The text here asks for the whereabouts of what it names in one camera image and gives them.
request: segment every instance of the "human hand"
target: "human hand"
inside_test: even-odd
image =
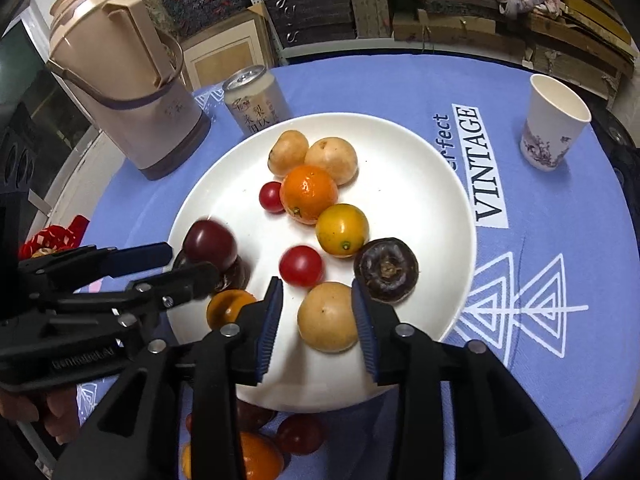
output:
[[[22,422],[42,421],[47,432],[59,444],[75,439],[80,430],[76,388],[74,386],[55,390],[44,395],[41,412],[25,396],[16,396],[0,390],[0,415],[9,420]]]

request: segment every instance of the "yellow citrus fruit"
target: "yellow citrus fruit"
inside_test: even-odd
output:
[[[331,256],[353,256],[369,238],[369,221],[354,205],[332,205],[319,216],[316,237],[320,246]]]
[[[191,480],[191,442],[185,444],[182,450],[182,472],[186,476],[187,480]]]
[[[207,305],[207,324],[216,330],[227,323],[233,323],[240,309],[246,304],[257,301],[246,290],[230,288],[216,294]]]

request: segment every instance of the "white plate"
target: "white plate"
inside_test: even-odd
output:
[[[325,279],[351,285],[353,259],[325,254],[312,226],[287,214],[265,212],[258,192],[273,180],[267,156],[280,134],[296,129],[309,144],[323,137],[348,140],[358,155],[359,174],[340,188],[339,202],[367,216],[370,239],[397,237],[414,251],[420,277],[414,292],[396,307],[399,318],[442,340],[455,324],[471,286],[476,229],[465,189],[440,154],[413,132],[359,114],[317,114],[276,124],[250,137],[217,161],[191,190],[169,235],[174,254],[191,224],[211,217],[225,223],[251,267],[247,291],[261,299],[278,275],[282,253],[297,244],[315,247]],[[360,346],[325,354],[306,346],[296,315],[307,290],[284,284],[284,305],[270,370],[257,387],[238,386],[238,397],[284,412],[322,412],[363,402],[384,391],[367,375]],[[181,344],[208,332],[207,301],[168,312]]]

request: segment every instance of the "speaker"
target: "speaker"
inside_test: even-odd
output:
[[[0,192],[28,191],[35,163],[33,150],[9,125],[0,137]]]

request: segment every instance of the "yellow fruit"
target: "yellow fruit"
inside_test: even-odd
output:
[[[305,155],[305,164],[325,170],[338,186],[350,181],[358,170],[356,150],[340,137],[325,137],[314,142]]]
[[[356,206],[335,204],[319,216],[316,237],[320,246],[331,256],[353,256],[367,243],[369,221]]]
[[[297,130],[287,130],[269,152],[267,166],[275,176],[285,176],[296,166],[305,163],[309,141]]]
[[[187,480],[191,480],[191,442],[185,444],[180,462],[182,463],[182,473]]]
[[[227,323],[233,323],[240,309],[257,301],[246,290],[230,288],[216,294],[207,305],[207,324],[216,330]]]
[[[312,288],[298,309],[298,331],[306,344],[321,352],[342,352],[355,345],[351,287],[324,282]]]

